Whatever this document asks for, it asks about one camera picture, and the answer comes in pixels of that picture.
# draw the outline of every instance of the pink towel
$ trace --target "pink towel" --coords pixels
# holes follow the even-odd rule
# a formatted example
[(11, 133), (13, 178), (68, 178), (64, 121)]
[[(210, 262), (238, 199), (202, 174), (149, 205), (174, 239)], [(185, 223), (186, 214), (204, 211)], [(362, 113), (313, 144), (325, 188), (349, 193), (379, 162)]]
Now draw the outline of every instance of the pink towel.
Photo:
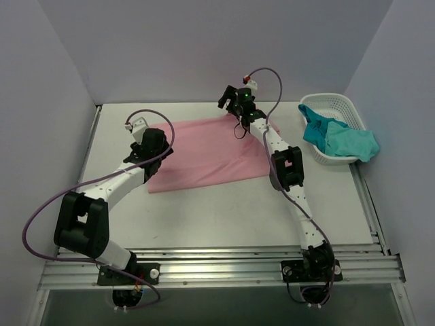
[[(230, 114), (175, 122), (174, 152), (148, 181), (148, 192), (204, 187), (268, 175), (263, 144), (250, 133), (236, 139), (233, 133), (236, 124), (237, 119)], [(171, 138), (167, 124), (152, 127), (164, 130), (168, 140)], [(238, 126), (235, 132), (241, 137), (244, 130)]]

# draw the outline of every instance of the white basket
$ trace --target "white basket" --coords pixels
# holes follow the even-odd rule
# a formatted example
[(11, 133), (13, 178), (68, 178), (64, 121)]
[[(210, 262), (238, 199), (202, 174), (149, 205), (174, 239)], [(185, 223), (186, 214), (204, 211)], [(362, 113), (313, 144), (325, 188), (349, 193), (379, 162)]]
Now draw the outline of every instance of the white basket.
[[(324, 117), (333, 117), (336, 120), (345, 122), (352, 129), (366, 129), (353, 103), (346, 96), (335, 93), (310, 94), (304, 96), (300, 102), (317, 114)], [(303, 118), (306, 126), (307, 119), (305, 117)], [(355, 156), (336, 158), (334, 156), (325, 155), (314, 145), (313, 155), (315, 160), (323, 165), (351, 164), (358, 160)]]

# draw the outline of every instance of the black mounting plate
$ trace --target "black mounting plate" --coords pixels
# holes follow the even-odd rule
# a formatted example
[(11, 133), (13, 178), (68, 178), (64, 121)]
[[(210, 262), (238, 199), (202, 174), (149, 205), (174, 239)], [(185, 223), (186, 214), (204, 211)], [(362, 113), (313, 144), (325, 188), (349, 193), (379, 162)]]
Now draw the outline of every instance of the black mounting plate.
[[(341, 280), (343, 280), (343, 274), (341, 273), (340, 262), (337, 259), (335, 259), (335, 266), (336, 270), (338, 266), (340, 273), (335, 274), (334, 282), (340, 282)], [(287, 275), (284, 268), (290, 268), (290, 270), (292, 271), (291, 273), (289, 273), (290, 275), (288, 275), (289, 283), (327, 282), (326, 277), (317, 278), (315, 280), (310, 278), (308, 273), (305, 271), (304, 261), (302, 259), (283, 260), (281, 262), (281, 274), (283, 277), (283, 282), (287, 282)]]
[[(150, 270), (156, 269), (160, 272), (160, 264), (158, 263), (137, 263), (143, 272), (143, 280), (152, 285), (158, 284), (157, 278), (150, 278)], [(135, 285), (136, 281), (130, 277), (121, 275), (105, 266), (100, 267), (98, 273), (97, 285), (100, 286), (114, 286), (114, 285)]]

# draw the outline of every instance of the blue cloth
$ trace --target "blue cloth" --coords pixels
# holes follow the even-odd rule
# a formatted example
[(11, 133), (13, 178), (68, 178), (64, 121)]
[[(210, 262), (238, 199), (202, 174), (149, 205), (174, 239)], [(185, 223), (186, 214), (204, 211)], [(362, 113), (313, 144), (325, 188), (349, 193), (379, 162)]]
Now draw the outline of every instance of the blue cloth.
[(328, 130), (328, 124), (331, 121), (334, 121), (343, 127), (348, 127), (348, 125), (346, 125), (344, 122), (332, 119), (331, 117), (322, 117), (321, 115), (318, 115), (305, 104), (299, 104), (298, 108), (301, 114), (306, 117), (308, 122), (307, 127), (305, 128), (303, 139), (316, 145), (322, 153), (325, 153), (325, 138), (326, 131)]
[(329, 122), (326, 132), (325, 154), (329, 156), (356, 156), (368, 162), (379, 151), (373, 131), (355, 130), (336, 122)]

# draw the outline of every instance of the metal bracket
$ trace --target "metal bracket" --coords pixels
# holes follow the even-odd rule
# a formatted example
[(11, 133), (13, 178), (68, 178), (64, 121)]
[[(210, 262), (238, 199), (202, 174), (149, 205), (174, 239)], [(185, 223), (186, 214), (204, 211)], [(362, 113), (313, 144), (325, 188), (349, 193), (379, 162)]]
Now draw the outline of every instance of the metal bracket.
[[(307, 282), (327, 282), (325, 276), (313, 279), (304, 267), (304, 261), (301, 259), (296, 260), (283, 260), (281, 262), (281, 273), (283, 282), (289, 283), (307, 283)], [(341, 273), (340, 262), (335, 259), (335, 276), (334, 282), (343, 280)]]
[[(138, 263), (139, 269), (143, 273), (143, 280), (152, 285), (158, 284), (160, 276), (160, 264), (158, 263)], [(97, 285), (100, 286), (116, 286), (116, 285), (135, 285), (136, 281), (121, 275), (105, 266), (100, 267), (98, 273)]]

